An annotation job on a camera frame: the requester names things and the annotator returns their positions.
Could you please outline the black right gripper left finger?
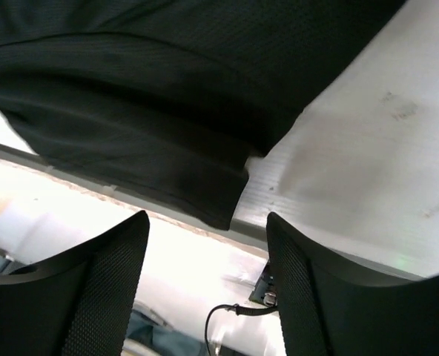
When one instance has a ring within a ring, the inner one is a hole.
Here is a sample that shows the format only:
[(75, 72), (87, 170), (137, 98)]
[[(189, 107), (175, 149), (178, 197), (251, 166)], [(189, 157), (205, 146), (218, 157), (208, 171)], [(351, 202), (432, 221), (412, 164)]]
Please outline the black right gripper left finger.
[(148, 234), (140, 211), (67, 251), (0, 274), (0, 355), (120, 355)]

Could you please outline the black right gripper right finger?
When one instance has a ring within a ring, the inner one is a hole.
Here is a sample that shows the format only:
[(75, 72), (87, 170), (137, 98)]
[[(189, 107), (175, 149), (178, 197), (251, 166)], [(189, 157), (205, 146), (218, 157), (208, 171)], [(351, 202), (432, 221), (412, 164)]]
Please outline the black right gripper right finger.
[(439, 275), (367, 268), (275, 213), (266, 235), (288, 355), (439, 355)]

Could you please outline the black t shirt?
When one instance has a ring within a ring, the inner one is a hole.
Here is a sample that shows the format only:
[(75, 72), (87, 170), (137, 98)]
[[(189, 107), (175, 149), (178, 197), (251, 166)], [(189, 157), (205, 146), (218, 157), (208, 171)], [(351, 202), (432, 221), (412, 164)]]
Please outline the black t shirt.
[(401, 1), (0, 1), (0, 111), (53, 167), (230, 227)]

